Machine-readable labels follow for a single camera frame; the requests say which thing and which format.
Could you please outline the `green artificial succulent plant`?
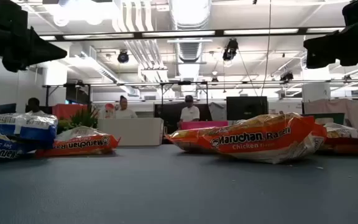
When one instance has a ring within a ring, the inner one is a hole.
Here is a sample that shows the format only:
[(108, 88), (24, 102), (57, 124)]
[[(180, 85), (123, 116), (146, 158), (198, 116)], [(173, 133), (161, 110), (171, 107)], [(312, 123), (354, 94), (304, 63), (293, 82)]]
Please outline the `green artificial succulent plant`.
[(57, 134), (80, 126), (97, 128), (98, 115), (99, 110), (97, 109), (81, 109), (68, 119), (61, 118), (58, 120)]

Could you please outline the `grey hanging cloth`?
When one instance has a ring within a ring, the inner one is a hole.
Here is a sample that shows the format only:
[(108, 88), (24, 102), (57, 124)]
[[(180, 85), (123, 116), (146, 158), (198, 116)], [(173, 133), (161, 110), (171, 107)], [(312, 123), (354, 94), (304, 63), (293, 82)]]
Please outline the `grey hanging cloth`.
[(211, 102), (208, 104), (209, 112), (213, 121), (227, 120), (226, 105)]

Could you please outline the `black beam with light strips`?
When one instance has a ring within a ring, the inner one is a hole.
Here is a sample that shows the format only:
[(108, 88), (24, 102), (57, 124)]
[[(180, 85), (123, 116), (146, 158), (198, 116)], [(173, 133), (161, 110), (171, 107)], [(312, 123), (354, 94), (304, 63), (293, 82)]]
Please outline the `black beam with light strips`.
[(168, 30), (138, 32), (106, 32), (92, 34), (49, 34), (40, 38), (48, 42), (81, 42), (107, 40), (141, 40), (141, 39), (182, 39), (182, 38), (220, 38), (220, 37), (258, 37), (291, 35), (324, 35), (336, 30), (336, 27), (286, 27), (264, 29), (216, 29), (216, 30)]

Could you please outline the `person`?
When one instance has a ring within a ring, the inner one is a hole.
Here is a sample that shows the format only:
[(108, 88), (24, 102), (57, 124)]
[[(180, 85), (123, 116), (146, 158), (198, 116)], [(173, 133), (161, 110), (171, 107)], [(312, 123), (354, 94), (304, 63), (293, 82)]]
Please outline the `person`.
[(116, 119), (137, 118), (136, 113), (128, 108), (127, 98), (123, 95), (120, 96), (119, 106), (115, 111), (114, 117)]
[(190, 122), (200, 120), (199, 108), (194, 105), (194, 100), (191, 95), (185, 96), (186, 106), (181, 110), (180, 122)]
[(29, 107), (29, 112), (27, 114), (29, 115), (42, 115), (45, 114), (40, 109), (40, 101), (37, 98), (29, 98), (27, 102), (27, 106)]

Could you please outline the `teal plastic bin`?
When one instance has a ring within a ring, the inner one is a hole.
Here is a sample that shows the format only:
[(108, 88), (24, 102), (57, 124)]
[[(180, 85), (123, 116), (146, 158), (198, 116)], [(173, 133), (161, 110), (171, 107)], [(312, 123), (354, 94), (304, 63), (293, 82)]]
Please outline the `teal plastic bin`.
[(327, 123), (336, 123), (343, 125), (345, 122), (344, 113), (317, 113), (303, 114), (303, 116), (312, 116), (315, 123), (325, 125)]

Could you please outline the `white plastic bin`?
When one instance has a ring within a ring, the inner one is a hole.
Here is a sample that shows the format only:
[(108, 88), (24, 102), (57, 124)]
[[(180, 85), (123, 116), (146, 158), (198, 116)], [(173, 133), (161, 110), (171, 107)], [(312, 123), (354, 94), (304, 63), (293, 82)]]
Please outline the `white plastic bin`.
[(98, 129), (120, 139), (119, 147), (159, 146), (163, 137), (161, 118), (98, 119)]

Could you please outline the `black flat monitor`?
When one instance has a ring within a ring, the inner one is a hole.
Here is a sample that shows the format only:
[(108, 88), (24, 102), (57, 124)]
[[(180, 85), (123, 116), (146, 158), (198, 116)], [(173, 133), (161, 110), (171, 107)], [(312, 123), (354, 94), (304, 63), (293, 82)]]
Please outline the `black flat monitor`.
[(227, 120), (251, 119), (267, 114), (269, 104), (266, 96), (228, 96), (226, 98)]

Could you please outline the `pink plastic bin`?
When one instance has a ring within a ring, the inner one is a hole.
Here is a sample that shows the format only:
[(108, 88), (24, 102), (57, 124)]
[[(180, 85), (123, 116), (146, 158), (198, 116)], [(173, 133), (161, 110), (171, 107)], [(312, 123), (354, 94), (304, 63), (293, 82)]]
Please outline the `pink plastic bin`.
[(200, 129), (200, 128), (213, 128), (228, 126), (228, 121), (189, 121), (182, 122), (180, 128), (187, 129)]

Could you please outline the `beige hanging cloth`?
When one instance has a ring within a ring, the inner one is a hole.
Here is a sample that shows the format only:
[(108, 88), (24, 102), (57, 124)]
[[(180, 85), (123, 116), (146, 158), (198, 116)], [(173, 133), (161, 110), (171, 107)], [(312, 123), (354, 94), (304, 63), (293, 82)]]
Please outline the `beige hanging cloth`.
[(306, 114), (344, 113), (353, 128), (358, 129), (358, 100), (336, 99), (304, 102)]

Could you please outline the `dark desk monitor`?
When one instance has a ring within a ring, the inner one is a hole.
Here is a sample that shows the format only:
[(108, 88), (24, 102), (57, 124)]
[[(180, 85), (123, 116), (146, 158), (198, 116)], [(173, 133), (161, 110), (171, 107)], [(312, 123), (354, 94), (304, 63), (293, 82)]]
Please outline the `dark desk monitor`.
[(0, 114), (11, 114), (16, 112), (16, 103), (0, 105)]

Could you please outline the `blue-grey table mat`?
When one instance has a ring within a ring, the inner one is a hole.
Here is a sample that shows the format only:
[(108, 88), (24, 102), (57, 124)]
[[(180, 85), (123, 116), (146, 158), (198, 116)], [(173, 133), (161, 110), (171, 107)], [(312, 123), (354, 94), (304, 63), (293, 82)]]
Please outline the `blue-grey table mat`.
[(164, 145), (4, 162), (0, 224), (358, 224), (358, 157), (271, 165)]

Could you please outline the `orange chicken ramen pack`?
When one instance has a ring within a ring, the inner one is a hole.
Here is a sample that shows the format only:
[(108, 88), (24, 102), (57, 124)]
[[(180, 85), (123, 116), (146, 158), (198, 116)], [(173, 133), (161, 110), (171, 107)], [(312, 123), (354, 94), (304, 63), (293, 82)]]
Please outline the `orange chicken ramen pack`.
[(38, 149), (35, 155), (37, 157), (57, 157), (110, 154), (117, 148), (120, 140), (112, 134), (80, 126), (58, 134), (52, 148)]
[(248, 161), (279, 164), (314, 154), (314, 118), (297, 113), (263, 114), (203, 135), (218, 153)]
[(185, 152), (217, 154), (217, 150), (213, 149), (209, 144), (206, 144), (203, 138), (203, 135), (211, 129), (212, 128), (182, 129), (171, 134), (166, 134), (165, 138)]

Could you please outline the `red partition panel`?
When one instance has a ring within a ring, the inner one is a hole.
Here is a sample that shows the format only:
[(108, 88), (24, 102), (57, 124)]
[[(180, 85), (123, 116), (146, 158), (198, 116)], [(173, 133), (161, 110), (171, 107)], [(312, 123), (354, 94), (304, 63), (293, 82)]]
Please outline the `red partition panel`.
[(86, 110), (86, 105), (78, 104), (57, 104), (52, 106), (52, 114), (55, 115), (58, 119), (71, 119), (77, 111)]

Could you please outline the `red ramen noodle pack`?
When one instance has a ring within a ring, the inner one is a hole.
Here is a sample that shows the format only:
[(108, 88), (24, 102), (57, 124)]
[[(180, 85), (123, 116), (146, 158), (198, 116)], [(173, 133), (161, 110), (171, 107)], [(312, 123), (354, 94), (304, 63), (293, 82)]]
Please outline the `red ramen noodle pack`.
[(317, 152), (358, 154), (358, 129), (336, 123), (326, 123), (327, 136)]
[(324, 123), (319, 118), (314, 119), (313, 130), (310, 133), (314, 141), (314, 146), (318, 150), (325, 142), (327, 138), (327, 130), (324, 127)]

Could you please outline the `poster with red picture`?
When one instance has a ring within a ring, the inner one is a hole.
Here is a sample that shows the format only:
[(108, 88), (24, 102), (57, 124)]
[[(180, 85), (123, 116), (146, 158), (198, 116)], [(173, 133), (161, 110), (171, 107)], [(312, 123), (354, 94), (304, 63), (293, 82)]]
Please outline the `poster with red picture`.
[(106, 103), (104, 105), (104, 119), (114, 118), (115, 106), (112, 103)]

